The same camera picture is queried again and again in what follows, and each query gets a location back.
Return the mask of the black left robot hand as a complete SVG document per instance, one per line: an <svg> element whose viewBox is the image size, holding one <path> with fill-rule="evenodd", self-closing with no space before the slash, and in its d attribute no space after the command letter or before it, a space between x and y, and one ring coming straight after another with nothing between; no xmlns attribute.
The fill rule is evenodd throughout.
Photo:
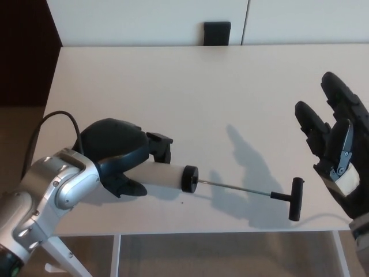
<svg viewBox="0 0 369 277"><path fill-rule="evenodd" d="M123 120L106 118L81 132L72 150L96 166L102 186L111 194L141 197L147 195L143 184L125 176L149 159L169 164L173 139L159 133L144 132L141 127Z"/></svg>

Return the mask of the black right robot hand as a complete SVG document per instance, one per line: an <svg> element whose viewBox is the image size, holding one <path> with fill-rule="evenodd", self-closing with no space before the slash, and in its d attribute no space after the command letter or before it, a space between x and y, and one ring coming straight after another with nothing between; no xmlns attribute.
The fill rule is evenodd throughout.
<svg viewBox="0 0 369 277"><path fill-rule="evenodd" d="M321 88L335 124L323 122L303 101L295 104L295 117L319 159L314 170L343 211L356 219L368 213L368 110L332 72L322 76Z"/></svg>

